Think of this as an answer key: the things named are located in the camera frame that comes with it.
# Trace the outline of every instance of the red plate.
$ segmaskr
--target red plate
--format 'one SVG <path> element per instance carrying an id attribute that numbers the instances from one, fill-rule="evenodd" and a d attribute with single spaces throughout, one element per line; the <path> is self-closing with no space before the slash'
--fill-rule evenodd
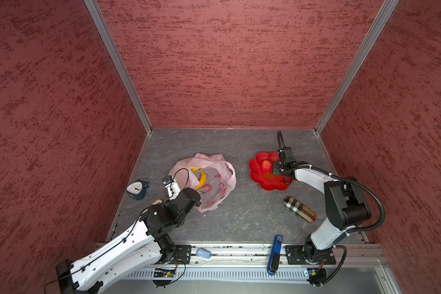
<path id="1" fill-rule="evenodd" d="M 272 173 L 265 173 L 261 170 L 260 164 L 265 159 L 269 159 L 272 162 L 279 162 L 279 156 L 276 152 L 258 153 L 248 164 L 251 170 L 250 178 L 252 178 L 255 183 L 258 183 L 259 186 L 266 191 L 287 190 L 289 186 L 284 184 L 283 177 Z M 286 183 L 289 184 L 289 178 L 286 178 Z"/>

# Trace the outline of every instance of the mounting plate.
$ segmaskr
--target mounting plate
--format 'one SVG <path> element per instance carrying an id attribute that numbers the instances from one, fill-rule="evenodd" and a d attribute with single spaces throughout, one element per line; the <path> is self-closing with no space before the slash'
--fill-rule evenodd
<path id="1" fill-rule="evenodd" d="M 281 165 L 277 161 L 273 162 L 273 173 L 272 174 L 282 176 Z"/>
<path id="2" fill-rule="evenodd" d="M 189 260 L 191 259 L 191 245 L 175 245 L 175 253 L 178 254 L 178 260 L 184 262 L 185 264 L 189 264 Z M 173 258 L 167 263 L 164 264 L 175 264 L 175 259 Z"/>
<path id="3" fill-rule="evenodd" d="M 292 265 L 296 265 L 296 264 L 311 265 L 300 254 L 302 252 L 302 248 L 303 247 L 304 246 L 302 246 L 302 245 L 287 245 L 287 246 L 284 246 L 284 249 L 286 249 L 286 257 L 287 257 L 287 263 L 288 264 L 292 264 Z M 325 258 L 323 260 L 323 264 L 324 265 L 336 264 L 337 262 L 335 260 L 335 256 L 333 255 L 333 251 L 331 250 L 331 248 L 328 251 L 329 251 L 328 258 Z"/>

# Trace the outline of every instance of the plastic bag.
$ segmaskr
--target plastic bag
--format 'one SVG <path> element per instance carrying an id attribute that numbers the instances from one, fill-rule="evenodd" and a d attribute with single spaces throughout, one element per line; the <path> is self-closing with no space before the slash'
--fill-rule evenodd
<path id="1" fill-rule="evenodd" d="M 223 202 L 230 191 L 235 188 L 235 169 L 229 162 L 225 161 L 222 154 L 206 156 L 197 153 L 194 157 L 178 161 L 168 174 L 174 176 L 181 168 L 187 168 L 188 173 L 185 170 L 180 171 L 176 174 L 175 180 L 180 189 L 183 189 L 185 183 L 186 188 L 198 188 L 197 191 L 201 196 L 201 206 L 196 209 L 199 212 L 216 209 L 219 203 Z M 203 186 L 199 187 L 198 177 L 191 171 L 191 168 L 201 169 L 206 174 L 206 182 Z"/>

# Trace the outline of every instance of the textured red wall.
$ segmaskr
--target textured red wall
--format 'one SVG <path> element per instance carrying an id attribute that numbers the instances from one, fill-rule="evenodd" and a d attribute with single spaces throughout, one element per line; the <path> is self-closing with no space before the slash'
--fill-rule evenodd
<path id="1" fill-rule="evenodd" d="M 100 0 L 155 127 L 314 128 L 382 0 Z"/>
<path id="2" fill-rule="evenodd" d="M 381 195 L 371 236 L 403 291 L 441 293 L 441 1 L 400 1 L 322 138 Z"/>
<path id="3" fill-rule="evenodd" d="M 0 1 L 0 293 L 105 240 L 144 136 L 83 1 Z"/>

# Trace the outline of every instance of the apple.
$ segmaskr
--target apple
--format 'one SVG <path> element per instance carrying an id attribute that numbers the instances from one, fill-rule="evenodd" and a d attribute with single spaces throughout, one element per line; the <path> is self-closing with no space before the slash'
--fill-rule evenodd
<path id="1" fill-rule="evenodd" d="M 265 159 L 261 162 L 260 168 L 263 173 L 271 173 L 273 171 L 273 162 L 269 159 Z"/>

